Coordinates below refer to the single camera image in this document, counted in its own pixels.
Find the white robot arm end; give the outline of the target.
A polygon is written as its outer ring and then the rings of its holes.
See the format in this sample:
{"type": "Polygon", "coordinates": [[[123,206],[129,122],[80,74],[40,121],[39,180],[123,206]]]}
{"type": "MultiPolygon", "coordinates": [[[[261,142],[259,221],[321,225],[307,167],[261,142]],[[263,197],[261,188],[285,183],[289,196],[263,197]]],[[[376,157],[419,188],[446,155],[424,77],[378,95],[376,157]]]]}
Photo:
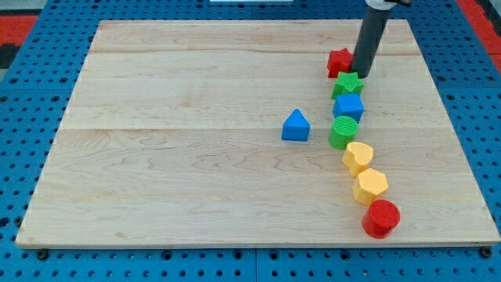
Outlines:
{"type": "Polygon", "coordinates": [[[390,10],[396,5],[403,5],[405,7],[410,7],[413,0],[366,0],[366,4],[378,10],[390,10]]]}

